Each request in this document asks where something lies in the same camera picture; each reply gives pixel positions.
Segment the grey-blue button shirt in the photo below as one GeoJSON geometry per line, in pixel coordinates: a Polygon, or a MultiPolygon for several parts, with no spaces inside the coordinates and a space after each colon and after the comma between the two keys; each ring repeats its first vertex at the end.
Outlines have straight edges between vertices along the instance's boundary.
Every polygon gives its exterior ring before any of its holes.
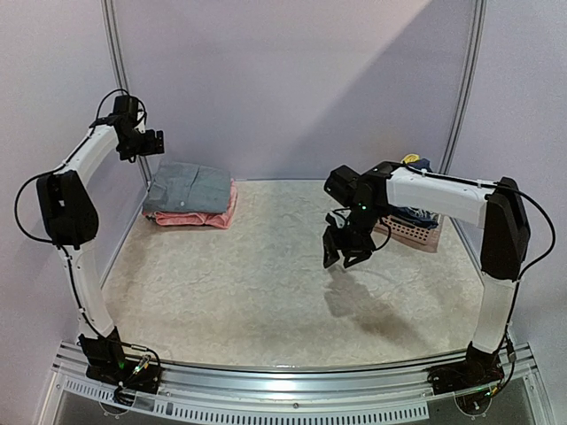
{"type": "Polygon", "coordinates": [[[183,162],[161,163],[143,202],[146,213],[225,213],[230,172],[183,162]]]}

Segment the navy printed t-shirt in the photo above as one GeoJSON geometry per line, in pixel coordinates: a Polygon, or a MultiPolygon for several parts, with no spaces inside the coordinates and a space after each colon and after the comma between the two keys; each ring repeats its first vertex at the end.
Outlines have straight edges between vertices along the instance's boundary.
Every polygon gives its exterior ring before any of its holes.
{"type": "MultiPolygon", "coordinates": [[[[431,172],[431,162],[427,158],[422,158],[415,163],[409,163],[411,167],[431,172]]],[[[392,216],[404,220],[418,228],[432,230],[439,225],[439,216],[434,212],[428,212],[414,207],[393,207],[392,216]]]]}

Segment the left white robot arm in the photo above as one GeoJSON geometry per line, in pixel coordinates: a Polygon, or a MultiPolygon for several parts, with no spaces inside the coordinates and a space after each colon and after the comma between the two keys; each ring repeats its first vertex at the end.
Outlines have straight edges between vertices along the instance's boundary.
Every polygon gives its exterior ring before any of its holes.
{"type": "Polygon", "coordinates": [[[119,160],[165,152],[164,132],[145,126],[142,112],[110,114],[89,125],[85,139],[59,167],[37,178],[36,193],[47,242],[56,247],[66,270],[79,317],[79,333],[87,338],[107,338],[115,329],[109,314],[95,261],[99,215],[88,192],[88,183],[107,155],[119,160]]]}

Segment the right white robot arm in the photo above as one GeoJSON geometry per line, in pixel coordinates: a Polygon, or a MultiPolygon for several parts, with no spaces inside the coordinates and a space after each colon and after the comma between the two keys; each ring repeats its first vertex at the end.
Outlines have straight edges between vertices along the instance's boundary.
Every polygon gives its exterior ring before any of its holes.
{"type": "Polygon", "coordinates": [[[478,352],[459,365],[457,374],[467,386],[490,375],[493,362],[487,353],[496,352],[503,341],[531,236],[516,182],[471,181],[385,161],[364,174],[340,166],[330,172],[323,189],[348,212],[326,216],[324,267],[342,261],[349,268],[369,259],[378,250],[371,235],[375,225],[396,207],[437,213],[482,229],[483,297],[470,343],[478,352]]]}

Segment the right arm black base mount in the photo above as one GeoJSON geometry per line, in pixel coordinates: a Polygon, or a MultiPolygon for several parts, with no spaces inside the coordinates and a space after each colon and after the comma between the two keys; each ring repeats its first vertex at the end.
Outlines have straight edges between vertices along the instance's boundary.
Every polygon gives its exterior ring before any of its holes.
{"type": "Polygon", "coordinates": [[[510,370],[506,374],[500,352],[482,352],[470,344],[465,360],[427,369],[427,382],[435,395],[454,394],[462,413],[470,416],[485,413],[492,400],[509,384],[516,367],[515,346],[506,334],[501,347],[506,349],[510,370]]]}

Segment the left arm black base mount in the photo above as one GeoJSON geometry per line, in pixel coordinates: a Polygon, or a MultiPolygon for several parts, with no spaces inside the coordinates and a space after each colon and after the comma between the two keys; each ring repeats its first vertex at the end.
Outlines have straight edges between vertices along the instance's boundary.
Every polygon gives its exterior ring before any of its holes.
{"type": "Polygon", "coordinates": [[[163,367],[153,349],[123,342],[116,327],[108,336],[80,334],[78,342],[88,361],[89,379],[115,385],[119,390],[158,393],[163,367]]]}

